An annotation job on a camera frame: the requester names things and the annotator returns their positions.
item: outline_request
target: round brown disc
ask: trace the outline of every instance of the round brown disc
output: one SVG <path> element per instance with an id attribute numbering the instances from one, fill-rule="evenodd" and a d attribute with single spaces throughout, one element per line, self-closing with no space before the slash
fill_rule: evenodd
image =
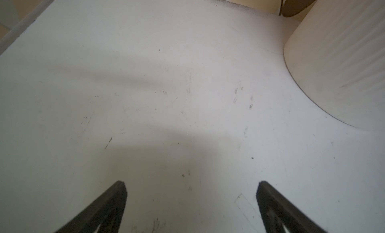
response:
<path id="1" fill-rule="evenodd" d="M 315 0 L 286 0 L 282 6 L 282 15 L 292 17 L 310 6 Z"/>

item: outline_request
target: cream cylindrical object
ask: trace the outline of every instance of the cream cylindrical object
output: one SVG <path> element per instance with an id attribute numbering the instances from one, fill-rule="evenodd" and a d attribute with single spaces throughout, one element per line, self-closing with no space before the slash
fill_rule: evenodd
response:
<path id="1" fill-rule="evenodd" d="M 324 111 L 358 128 L 385 129 L 385 0 L 318 0 L 284 56 Z"/>

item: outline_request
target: beige wall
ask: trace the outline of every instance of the beige wall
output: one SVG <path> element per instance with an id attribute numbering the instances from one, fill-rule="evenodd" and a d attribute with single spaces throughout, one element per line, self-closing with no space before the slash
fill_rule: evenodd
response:
<path id="1" fill-rule="evenodd" d="M 2 39 L 20 20 L 24 19 L 43 0 L 8 0 L 0 15 L 0 39 Z"/>
<path id="2" fill-rule="evenodd" d="M 0 39 L 3 38 L 8 32 L 9 29 L 0 24 Z"/>
<path id="3" fill-rule="evenodd" d="M 281 6 L 281 0 L 231 0 L 231 2 L 259 9 L 267 13 L 275 13 Z"/>

